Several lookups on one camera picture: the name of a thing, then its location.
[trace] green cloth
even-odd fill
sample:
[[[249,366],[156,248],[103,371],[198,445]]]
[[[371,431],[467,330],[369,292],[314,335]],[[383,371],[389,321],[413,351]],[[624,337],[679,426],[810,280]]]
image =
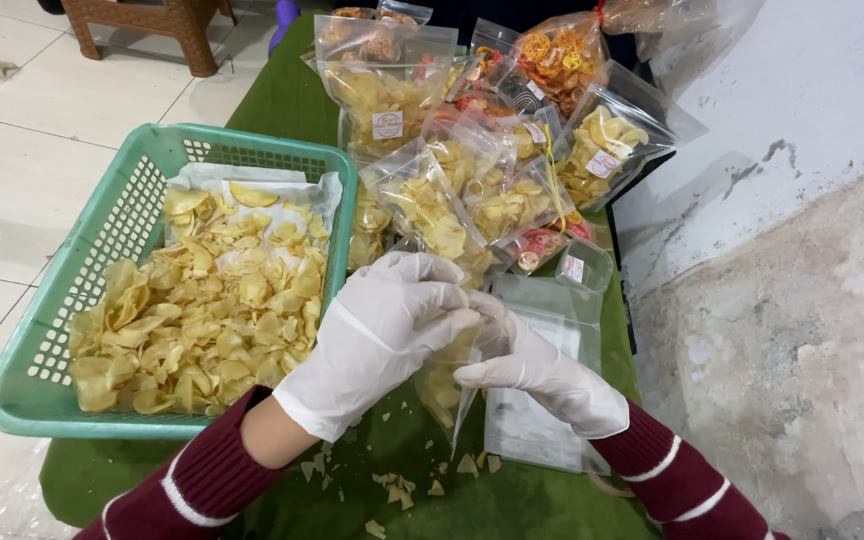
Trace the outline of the green cloth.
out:
[[[299,59],[312,39],[312,16],[294,21],[226,127],[270,136],[335,144],[338,109],[318,76]],[[590,216],[599,224],[603,214]],[[546,275],[551,264],[543,268]],[[621,392],[638,399],[618,274],[602,307],[602,373]],[[387,421],[382,415],[390,413]],[[476,397],[462,426],[455,459],[412,382],[379,401],[340,440],[326,470],[332,478],[311,482],[295,467],[231,523],[222,538],[371,539],[365,523],[378,521],[390,539],[657,538],[642,505],[607,495],[580,474],[503,462],[478,478],[455,472],[458,460],[482,451],[485,403]],[[426,448],[427,441],[433,441]],[[132,489],[181,447],[174,441],[69,440],[52,442],[39,479],[46,505],[67,524],[84,527],[112,497]],[[318,445],[298,461],[311,460]],[[438,466],[449,461],[448,472]],[[387,504],[372,474],[396,473],[417,485],[414,506]],[[444,497],[430,497],[430,473]],[[342,490],[344,502],[339,499]]]

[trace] purple object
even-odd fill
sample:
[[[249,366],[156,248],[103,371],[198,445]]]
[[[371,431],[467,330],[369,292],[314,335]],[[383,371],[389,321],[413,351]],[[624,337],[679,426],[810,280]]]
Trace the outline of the purple object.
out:
[[[276,45],[282,41],[282,37],[285,36],[285,32],[289,29],[292,21],[298,19],[301,14],[299,5],[292,0],[278,0],[275,3],[275,18],[278,19],[278,28],[271,35],[271,40],[269,41],[270,55],[272,55],[272,50],[276,48]]]

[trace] white latex glove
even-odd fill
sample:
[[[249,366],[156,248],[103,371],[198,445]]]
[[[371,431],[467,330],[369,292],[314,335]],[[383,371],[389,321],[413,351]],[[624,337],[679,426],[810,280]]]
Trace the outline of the white latex glove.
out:
[[[424,252],[390,252],[359,268],[329,304],[315,350],[273,396],[309,435],[335,442],[478,322],[462,277],[452,262]]]
[[[459,385],[524,390],[586,439],[614,436],[629,427],[629,402],[601,376],[563,354],[500,300],[473,292],[469,302],[476,312],[501,323],[503,339],[496,342],[496,351],[483,352],[505,355],[457,369]]]

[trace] maroon sleeve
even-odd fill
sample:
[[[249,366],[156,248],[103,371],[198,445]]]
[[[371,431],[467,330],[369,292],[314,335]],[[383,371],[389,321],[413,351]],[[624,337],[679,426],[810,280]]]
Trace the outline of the maroon sleeve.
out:
[[[669,540],[789,540],[699,450],[629,401],[629,428],[589,441]]]
[[[253,460],[239,432],[246,412],[270,395],[265,386],[249,390],[135,489],[110,500],[76,538],[218,538],[283,472]]]

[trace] red string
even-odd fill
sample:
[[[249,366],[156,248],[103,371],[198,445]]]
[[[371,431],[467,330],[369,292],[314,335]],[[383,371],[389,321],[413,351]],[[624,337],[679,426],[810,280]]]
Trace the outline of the red string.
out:
[[[606,14],[602,12],[602,7],[606,5],[606,0],[599,0],[599,5],[594,6],[592,10],[599,16],[599,27],[605,26]]]

